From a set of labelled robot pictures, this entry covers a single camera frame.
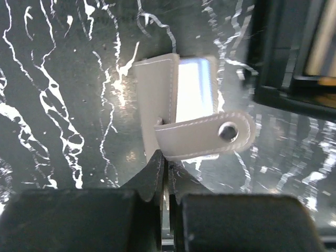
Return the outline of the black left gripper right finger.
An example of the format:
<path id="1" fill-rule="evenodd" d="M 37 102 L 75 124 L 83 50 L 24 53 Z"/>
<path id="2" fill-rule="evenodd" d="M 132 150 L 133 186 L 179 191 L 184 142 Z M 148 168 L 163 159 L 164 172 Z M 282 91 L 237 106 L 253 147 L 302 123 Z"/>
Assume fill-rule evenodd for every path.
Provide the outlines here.
<path id="1" fill-rule="evenodd" d="M 169 163 L 170 227 L 176 251 L 324 251 L 304 206 L 277 194 L 213 193 Z"/>

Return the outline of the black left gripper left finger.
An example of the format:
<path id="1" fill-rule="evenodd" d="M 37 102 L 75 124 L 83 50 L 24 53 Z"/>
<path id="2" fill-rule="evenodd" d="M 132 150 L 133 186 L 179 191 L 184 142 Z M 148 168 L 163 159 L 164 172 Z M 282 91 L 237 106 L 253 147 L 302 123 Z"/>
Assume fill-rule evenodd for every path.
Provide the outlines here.
<path id="1" fill-rule="evenodd" d="M 1 215 L 1 251 L 161 251 L 165 158 L 120 188 L 29 190 Z"/>

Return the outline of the beige leather card holder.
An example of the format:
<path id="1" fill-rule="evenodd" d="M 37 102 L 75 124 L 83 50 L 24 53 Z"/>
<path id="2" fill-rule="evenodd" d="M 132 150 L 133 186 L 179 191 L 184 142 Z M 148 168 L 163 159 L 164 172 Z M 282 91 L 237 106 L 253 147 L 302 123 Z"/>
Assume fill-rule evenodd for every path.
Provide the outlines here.
<path id="1" fill-rule="evenodd" d="M 213 56 L 170 53 L 134 64 L 145 154 L 184 161 L 249 148 L 256 125 L 244 111 L 223 111 Z"/>

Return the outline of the black plastic card box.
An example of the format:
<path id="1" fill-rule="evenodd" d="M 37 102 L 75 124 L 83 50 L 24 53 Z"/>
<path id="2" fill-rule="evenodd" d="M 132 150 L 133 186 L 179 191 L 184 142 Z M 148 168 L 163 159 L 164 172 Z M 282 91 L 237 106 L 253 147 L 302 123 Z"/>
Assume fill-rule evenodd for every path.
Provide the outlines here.
<path id="1" fill-rule="evenodd" d="M 335 87 L 305 73 L 326 1 L 256 1 L 248 63 L 255 67 L 254 101 L 335 121 Z"/>

